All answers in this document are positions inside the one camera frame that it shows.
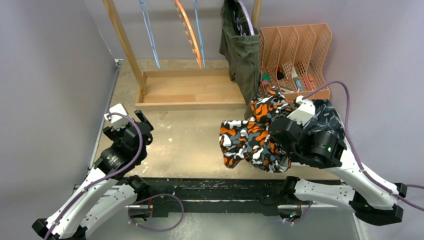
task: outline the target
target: wire hanger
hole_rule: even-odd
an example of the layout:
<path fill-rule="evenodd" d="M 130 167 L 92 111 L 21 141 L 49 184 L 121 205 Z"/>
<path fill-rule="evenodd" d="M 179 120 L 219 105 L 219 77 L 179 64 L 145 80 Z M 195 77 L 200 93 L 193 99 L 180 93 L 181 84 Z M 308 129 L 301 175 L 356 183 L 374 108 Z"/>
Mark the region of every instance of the wire hanger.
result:
<path fill-rule="evenodd" d="M 198 42 L 196 40 L 195 33 L 193 32 L 192 24 L 190 23 L 189 17 L 187 16 L 187 13 L 184 10 L 180 0 L 173 0 L 173 1 L 174 1 L 178 16 L 181 19 L 182 26 L 184 27 L 185 34 L 188 37 L 188 43 L 191 46 L 191 50 L 193 51 L 194 56 L 196 57 L 199 68 L 203 69 L 204 67 L 204 64 L 202 63 L 203 59 L 201 56 L 201 52 L 199 51 Z"/>
<path fill-rule="evenodd" d="M 156 61 L 157 68 L 160 70 L 161 65 L 159 64 L 158 53 L 156 52 L 155 39 L 153 38 L 152 26 L 150 25 L 149 9 L 147 4 L 145 3 L 145 0 L 138 0 L 138 2 L 140 3 L 141 12 L 143 13 L 144 24 L 147 29 L 147 35 L 148 39 L 150 40 L 151 49 L 153 50 L 154 60 Z"/>
<path fill-rule="evenodd" d="M 240 7 L 241 7 L 241 11 L 243 12 L 244 17 L 246 18 L 247 25 L 249 27 L 250 36 L 255 35 L 255 30 L 253 28 L 251 18 L 249 16 L 248 10 L 246 9 L 246 7 L 243 4 L 242 0 L 234 0 L 234 2 L 238 3 L 240 5 Z M 235 22 L 235 24 L 237 26 L 237 29 L 240 31 L 240 35 L 246 36 L 246 33 L 243 32 L 243 26 L 241 24 L 239 24 L 239 18 L 236 17 L 236 11 L 234 11 L 234 10 L 232 11 L 232 16 L 233 16 L 234 22 Z"/>
<path fill-rule="evenodd" d="M 204 49 L 203 49 L 202 33 L 200 31 L 200 21 L 199 21 L 199 15 L 198 15 L 198 1 L 197 0 L 194 0 L 194 13 L 196 14 L 197 32 L 199 34 L 201 60 L 203 62 L 203 68 L 206 68 L 206 65 L 205 65 L 205 52 L 204 52 Z"/>

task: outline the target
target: plastic file organizer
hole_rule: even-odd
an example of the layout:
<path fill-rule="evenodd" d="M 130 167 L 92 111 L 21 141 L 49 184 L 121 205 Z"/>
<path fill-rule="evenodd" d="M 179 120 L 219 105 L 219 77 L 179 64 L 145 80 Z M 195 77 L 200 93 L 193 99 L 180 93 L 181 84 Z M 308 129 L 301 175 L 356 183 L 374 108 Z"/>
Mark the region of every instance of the plastic file organizer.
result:
<path fill-rule="evenodd" d="M 261 81 L 260 92 L 279 87 L 288 102 L 306 96 L 325 84 L 324 60 L 332 40 L 327 24 L 263 27 L 259 36 L 259 67 L 270 82 Z M 329 99 L 325 87 L 309 99 Z"/>

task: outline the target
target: wooden post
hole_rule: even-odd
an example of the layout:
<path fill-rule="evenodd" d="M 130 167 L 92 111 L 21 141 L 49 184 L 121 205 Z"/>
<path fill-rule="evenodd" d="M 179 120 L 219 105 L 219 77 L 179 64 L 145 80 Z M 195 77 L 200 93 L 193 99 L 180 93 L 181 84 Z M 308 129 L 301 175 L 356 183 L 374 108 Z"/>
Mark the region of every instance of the wooden post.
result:
<path fill-rule="evenodd" d="M 252 25 L 258 28 L 259 13 L 261 12 L 262 0 L 254 0 L 253 11 L 252 11 Z"/>
<path fill-rule="evenodd" d="M 121 18 L 119 17 L 117 8 L 114 0 L 103 0 L 104 7 L 109 14 L 110 21 L 115 28 L 116 35 L 119 38 L 120 44 L 122 45 L 123 51 L 125 52 L 126 58 L 134 72 L 135 79 L 141 89 L 143 95 L 147 93 L 146 80 L 142 77 L 139 65 L 137 64 L 136 57 L 134 56 L 133 50 L 131 49 L 130 42 L 128 41 L 127 34 L 125 33 L 124 26 L 122 25 Z"/>

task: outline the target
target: beige table surface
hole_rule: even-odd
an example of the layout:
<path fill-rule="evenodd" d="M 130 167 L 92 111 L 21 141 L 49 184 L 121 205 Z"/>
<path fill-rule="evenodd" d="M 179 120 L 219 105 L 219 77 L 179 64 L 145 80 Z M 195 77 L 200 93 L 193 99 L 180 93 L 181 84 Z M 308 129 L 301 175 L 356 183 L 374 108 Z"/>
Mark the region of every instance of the beige table surface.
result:
<path fill-rule="evenodd" d="M 157 70 L 154 60 L 138 60 L 141 70 Z M 162 70 L 196 68 L 195 60 L 161 60 Z M 225 60 L 207 60 L 207 68 L 225 68 Z M 124 104 L 135 119 L 138 84 L 127 61 L 123 63 L 110 106 Z M 309 180 L 332 180 L 336 176 L 308 166 L 292 166 L 284 173 L 267 173 L 246 161 L 235 168 L 224 166 L 219 146 L 221 121 L 242 120 L 244 109 L 144 111 L 154 126 L 153 143 L 147 146 L 147 158 L 127 175 L 165 178 L 284 179 L 297 176 Z M 111 141 L 100 137 L 97 159 Z"/>

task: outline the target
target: black base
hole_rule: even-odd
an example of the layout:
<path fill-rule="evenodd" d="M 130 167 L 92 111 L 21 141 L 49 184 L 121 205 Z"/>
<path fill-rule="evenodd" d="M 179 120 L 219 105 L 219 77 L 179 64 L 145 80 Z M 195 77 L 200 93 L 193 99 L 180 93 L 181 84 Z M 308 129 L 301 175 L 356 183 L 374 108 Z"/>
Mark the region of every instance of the black base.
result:
<path fill-rule="evenodd" d="M 47 218 L 39 218 L 32 224 L 32 229 L 42 239 L 46 236 L 48 231 L 46 220 Z M 74 233 L 72 237 L 60 238 L 61 236 L 59 234 L 53 235 L 50 233 L 50 236 L 47 239 L 48 240 L 86 240 L 86 237 L 85 237 L 86 230 L 87 230 L 86 227 L 78 226 L 78 229 L 76 230 L 76 232 Z"/>
<path fill-rule="evenodd" d="M 401 197 L 407 196 L 408 187 L 403 183 L 395 183 L 397 191 Z M 355 215 L 360 220 L 375 226 L 384 226 L 402 222 L 404 209 L 398 205 L 393 205 L 392 210 L 375 209 L 368 205 L 365 198 L 359 193 L 355 193 L 353 200 L 349 202 L 355 210 Z"/>
<path fill-rule="evenodd" d="M 175 194 L 186 213 L 256 213 L 278 216 L 279 205 L 297 205 L 298 199 L 284 191 L 287 180 L 273 179 L 202 179 L 202 178 L 143 178 L 149 184 L 149 194 Z M 339 185 L 339 180 L 317 183 Z M 180 213 L 181 206 L 173 198 L 155 198 L 153 218 L 166 218 L 168 213 Z"/>

